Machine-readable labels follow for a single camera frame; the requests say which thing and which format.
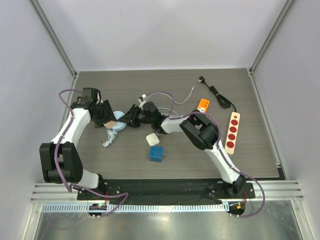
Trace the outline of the beige power strip red sockets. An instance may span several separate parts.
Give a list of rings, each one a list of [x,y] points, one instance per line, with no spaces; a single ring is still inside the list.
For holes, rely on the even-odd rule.
[[[224,145],[224,149],[228,155],[233,155],[235,152],[237,135],[240,126],[240,118],[241,115],[235,111],[233,111],[230,115]]]

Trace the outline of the pink cube plug adapter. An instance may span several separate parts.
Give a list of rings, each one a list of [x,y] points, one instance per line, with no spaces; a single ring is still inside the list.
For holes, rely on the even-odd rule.
[[[110,130],[110,129],[116,127],[117,124],[118,124],[117,121],[110,120],[110,121],[104,123],[103,126],[104,126],[105,128],[107,128],[108,130]]]

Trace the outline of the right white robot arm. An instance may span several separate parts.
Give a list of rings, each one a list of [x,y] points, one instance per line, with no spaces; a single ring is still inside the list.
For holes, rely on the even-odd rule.
[[[207,114],[195,109],[183,116],[170,117],[161,114],[153,102],[147,102],[142,107],[134,104],[118,121],[133,128],[138,128],[141,124],[151,125],[159,135],[184,133],[191,143],[204,151],[215,164],[226,194],[231,198],[237,198],[243,193],[246,177],[226,153],[220,129]]]

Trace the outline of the orange power strip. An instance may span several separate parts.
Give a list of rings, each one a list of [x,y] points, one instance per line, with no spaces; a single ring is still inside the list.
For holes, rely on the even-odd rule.
[[[205,98],[202,98],[197,106],[197,110],[200,111],[201,113],[206,113],[209,105],[210,105],[210,101]]]

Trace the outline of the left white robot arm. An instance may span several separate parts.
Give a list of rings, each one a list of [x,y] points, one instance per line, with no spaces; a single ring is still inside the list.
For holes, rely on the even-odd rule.
[[[67,104],[62,94],[58,94],[69,114],[59,133],[39,147],[42,175],[46,183],[63,184],[69,192],[72,189],[87,191],[95,200],[100,200],[106,195],[104,179],[84,169],[77,145],[89,123],[100,128],[116,118],[109,101],[102,99],[98,89],[85,87],[80,94],[72,104]]]

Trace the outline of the white square plug adapter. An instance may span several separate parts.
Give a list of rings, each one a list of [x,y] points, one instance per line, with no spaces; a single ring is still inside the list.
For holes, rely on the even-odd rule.
[[[159,140],[156,133],[148,134],[145,137],[145,139],[146,139],[147,143],[149,144],[149,146],[151,146],[151,147],[160,143],[160,140]]]

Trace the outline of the round blue pink socket hub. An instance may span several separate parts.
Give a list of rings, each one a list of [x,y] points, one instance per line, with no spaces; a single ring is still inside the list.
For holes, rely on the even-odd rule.
[[[119,132],[119,131],[123,130],[127,126],[126,123],[119,121],[119,119],[121,117],[123,117],[125,114],[122,111],[119,111],[119,110],[114,111],[113,114],[114,114],[114,116],[116,118],[117,125],[115,127],[113,127],[112,129],[109,129],[109,130]]]

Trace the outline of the blue cube plug adapter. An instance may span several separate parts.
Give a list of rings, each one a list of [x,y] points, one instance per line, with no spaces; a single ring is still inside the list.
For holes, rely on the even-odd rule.
[[[151,146],[148,158],[151,162],[162,163],[165,156],[162,146]]]

